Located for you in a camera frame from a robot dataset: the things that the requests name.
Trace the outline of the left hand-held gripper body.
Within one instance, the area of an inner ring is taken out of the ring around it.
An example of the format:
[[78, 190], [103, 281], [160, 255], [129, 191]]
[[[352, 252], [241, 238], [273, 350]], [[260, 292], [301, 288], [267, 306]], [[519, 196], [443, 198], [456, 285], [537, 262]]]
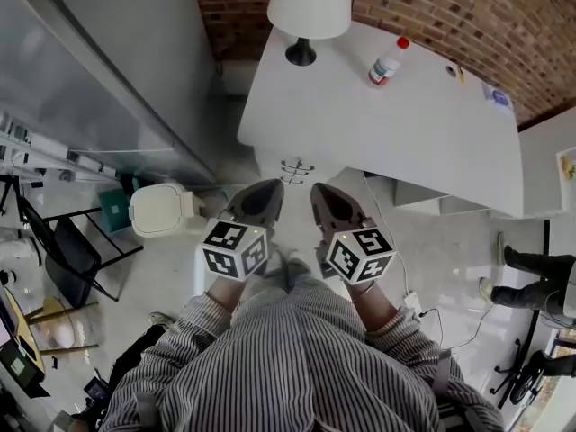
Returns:
[[271, 256], [273, 228], [209, 218], [196, 247], [198, 272], [245, 282]]

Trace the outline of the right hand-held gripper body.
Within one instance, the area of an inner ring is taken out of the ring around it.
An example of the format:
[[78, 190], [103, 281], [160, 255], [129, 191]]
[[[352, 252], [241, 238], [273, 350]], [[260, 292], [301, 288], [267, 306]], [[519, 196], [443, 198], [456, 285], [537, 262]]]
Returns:
[[345, 228], [328, 235], [317, 248], [324, 279], [337, 277], [345, 283], [368, 283], [381, 278], [396, 256], [371, 218], [357, 228]]

